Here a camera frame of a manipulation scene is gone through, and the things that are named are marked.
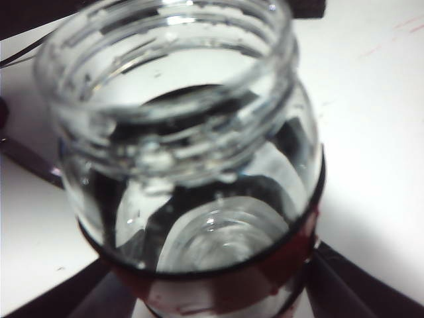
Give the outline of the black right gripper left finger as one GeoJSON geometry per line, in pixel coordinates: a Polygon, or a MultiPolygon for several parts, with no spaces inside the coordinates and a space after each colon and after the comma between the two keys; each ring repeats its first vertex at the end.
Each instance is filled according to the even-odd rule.
{"type": "Polygon", "coordinates": [[[131,317],[135,297],[97,259],[7,317],[131,317]]]}

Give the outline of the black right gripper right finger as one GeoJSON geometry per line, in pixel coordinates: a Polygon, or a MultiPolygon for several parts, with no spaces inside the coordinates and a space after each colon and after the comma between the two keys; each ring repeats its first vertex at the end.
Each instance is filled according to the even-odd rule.
{"type": "Polygon", "coordinates": [[[321,242],[307,294],[315,317],[422,317],[423,306],[321,242]]]}

